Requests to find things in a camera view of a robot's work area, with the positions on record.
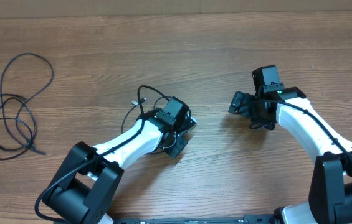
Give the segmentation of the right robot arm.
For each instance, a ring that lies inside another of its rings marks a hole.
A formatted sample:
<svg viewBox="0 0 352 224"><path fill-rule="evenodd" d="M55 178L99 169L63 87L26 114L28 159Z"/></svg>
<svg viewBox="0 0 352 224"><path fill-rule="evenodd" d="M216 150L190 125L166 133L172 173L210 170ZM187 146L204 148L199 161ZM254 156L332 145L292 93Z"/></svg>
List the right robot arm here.
<svg viewBox="0 0 352 224"><path fill-rule="evenodd" d="M280 81L275 65L252 71L255 94L235 92L229 112L250 129L285 128L314 164L308 200L271 215L246 215L244 223L352 223L352 142L315 111L306 94Z"/></svg>

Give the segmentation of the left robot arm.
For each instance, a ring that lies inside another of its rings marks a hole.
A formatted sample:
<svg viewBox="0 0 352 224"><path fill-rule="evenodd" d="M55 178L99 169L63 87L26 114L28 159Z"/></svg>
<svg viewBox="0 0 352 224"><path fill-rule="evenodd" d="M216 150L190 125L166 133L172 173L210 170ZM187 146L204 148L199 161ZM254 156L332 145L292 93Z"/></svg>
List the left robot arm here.
<svg viewBox="0 0 352 224"><path fill-rule="evenodd" d="M172 97L164 108L141 115L131 129L111 141L94 147L79 142L40 201L60 215L55 223L112 223L107 210L125 169L157 149L176 158L188 143L184 134L196 125L189 107Z"/></svg>

